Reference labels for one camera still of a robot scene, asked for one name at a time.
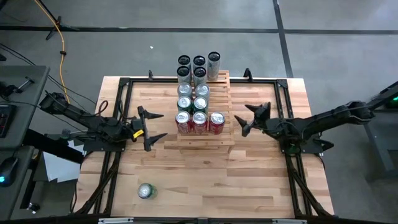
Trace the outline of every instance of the keyboard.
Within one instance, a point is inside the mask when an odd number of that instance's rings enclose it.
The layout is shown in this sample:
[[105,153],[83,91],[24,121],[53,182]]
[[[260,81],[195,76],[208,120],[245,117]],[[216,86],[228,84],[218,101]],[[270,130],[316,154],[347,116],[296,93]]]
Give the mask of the keyboard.
[[5,138],[17,106],[0,105],[0,138]]

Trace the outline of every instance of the can lid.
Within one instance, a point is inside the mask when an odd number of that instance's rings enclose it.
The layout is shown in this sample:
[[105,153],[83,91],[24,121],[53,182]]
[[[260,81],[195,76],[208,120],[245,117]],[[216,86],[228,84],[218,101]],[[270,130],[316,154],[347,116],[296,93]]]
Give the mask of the can lid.
[[190,91],[192,91],[192,87],[191,85],[189,85],[189,83],[181,83],[178,86],[178,91],[180,93],[189,93]]
[[199,77],[199,78],[204,77],[204,76],[206,75],[206,69],[204,69],[204,68],[202,68],[202,67],[197,67],[197,68],[195,68],[195,70],[193,71],[193,74],[194,74],[196,77]]
[[178,105],[181,106],[182,108],[187,108],[191,105],[191,99],[187,96],[181,96],[178,99]]
[[193,63],[195,65],[202,66],[202,65],[204,65],[206,63],[206,59],[204,58],[204,56],[198,55],[198,56],[193,58]]
[[221,55],[218,52],[210,52],[209,54],[209,60],[212,62],[216,62],[221,58]]
[[193,102],[193,104],[198,108],[198,109],[203,109],[206,108],[207,106],[207,102],[206,99],[204,99],[203,97],[199,96],[195,99],[195,101]]
[[197,95],[207,95],[209,93],[209,86],[207,84],[201,83],[197,86],[195,92]]
[[188,55],[181,55],[178,58],[178,62],[181,65],[188,65],[191,62],[191,59],[190,59],[190,57]]
[[195,124],[204,124],[206,122],[206,119],[206,114],[201,111],[196,112],[192,117],[192,120],[193,122],[195,122]]
[[211,122],[213,122],[215,124],[222,124],[222,123],[224,123],[225,118],[222,113],[215,112],[210,115],[210,120],[211,120]]
[[186,123],[189,121],[189,113],[186,111],[180,111],[178,112],[178,114],[175,116],[175,119],[179,122],[179,123]]
[[187,75],[189,75],[189,68],[188,67],[186,67],[186,66],[181,66],[181,67],[179,67],[178,69],[177,69],[177,74],[179,75],[179,76],[187,76]]
[[141,184],[138,188],[138,196],[140,198],[147,198],[152,193],[152,187],[149,184]]

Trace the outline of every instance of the wooden board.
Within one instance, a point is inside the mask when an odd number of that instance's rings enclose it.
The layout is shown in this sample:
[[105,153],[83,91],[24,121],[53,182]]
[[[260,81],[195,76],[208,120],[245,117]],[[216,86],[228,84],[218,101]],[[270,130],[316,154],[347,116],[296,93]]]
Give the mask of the wooden board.
[[177,142],[166,141],[165,147],[178,147],[182,154],[188,150],[217,150],[219,153],[225,152],[230,153],[234,141],[234,120],[233,109],[232,109],[232,99],[231,99],[231,85],[229,83],[229,71],[220,71],[218,74],[218,79],[209,82],[207,85],[210,89],[209,97],[209,108],[208,115],[219,112],[225,117],[225,124],[222,133],[220,134],[195,134],[191,132],[189,134],[177,133]]
[[[109,106],[103,116],[112,115],[118,82],[119,77],[104,77],[98,101],[108,100]],[[304,81],[288,79],[288,84],[295,117],[310,116]],[[143,150],[142,140],[128,142],[119,167],[112,216],[293,218],[284,156],[278,142],[260,131],[252,130],[244,138],[236,122],[235,147],[230,155],[200,149],[181,154],[176,147],[164,147],[165,141],[177,138],[174,121],[177,108],[169,106],[175,105],[176,89],[176,83],[134,84],[129,116],[137,115],[136,108],[140,105],[150,112],[164,114],[163,118],[148,121],[148,129],[152,135],[169,134],[151,152]],[[252,119],[245,104],[259,105],[265,101],[272,103],[271,116],[277,117],[272,86],[231,84],[231,96],[233,113],[244,119]],[[98,185],[103,156],[103,152],[94,152],[82,164],[76,210]],[[303,164],[309,189],[333,213],[321,161],[314,155],[303,155]],[[157,187],[156,198],[138,197],[137,187],[144,182]],[[300,191],[298,194],[303,210],[302,194]]]

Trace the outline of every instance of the red soda can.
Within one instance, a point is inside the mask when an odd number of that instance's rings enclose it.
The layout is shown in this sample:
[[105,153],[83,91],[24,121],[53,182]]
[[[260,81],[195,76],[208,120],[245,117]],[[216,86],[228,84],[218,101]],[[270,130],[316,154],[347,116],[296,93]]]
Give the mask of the red soda can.
[[177,123],[179,133],[188,134],[191,131],[191,117],[188,112],[179,111],[175,116],[175,122]]
[[210,115],[209,132],[213,134],[221,134],[225,124],[225,117],[222,113],[215,112]]
[[192,116],[192,128],[196,134],[205,133],[207,130],[207,115],[198,111]]

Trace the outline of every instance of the yellow cable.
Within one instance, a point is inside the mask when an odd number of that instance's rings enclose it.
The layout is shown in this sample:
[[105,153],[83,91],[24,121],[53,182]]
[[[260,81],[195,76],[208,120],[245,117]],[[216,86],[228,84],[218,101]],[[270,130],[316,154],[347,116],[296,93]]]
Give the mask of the yellow cable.
[[[43,6],[37,2],[37,0],[34,0],[36,2],[36,4],[41,8],[41,10],[45,13],[45,15],[51,20],[51,22],[54,24],[55,28],[57,29],[58,33],[60,34],[61,40],[62,40],[62,51],[65,51],[65,41],[63,40],[63,35],[60,31],[60,29],[58,28],[58,25],[55,23],[55,21],[51,18],[51,16],[44,10]],[[61,56],[61,63],[60,63],[60,79],[61,79],[61,83],[62,83],[62,87],[63,87],[63,92],[65,93],[65,97],[67,98],[68,103],[70,103],[69,101],[69,96],[67,93],[67,89],[65,88],[65,84],[63,82],[63,77],[62,77],[62,65],[63,65],[63,59],[64,59],[64,55]]]

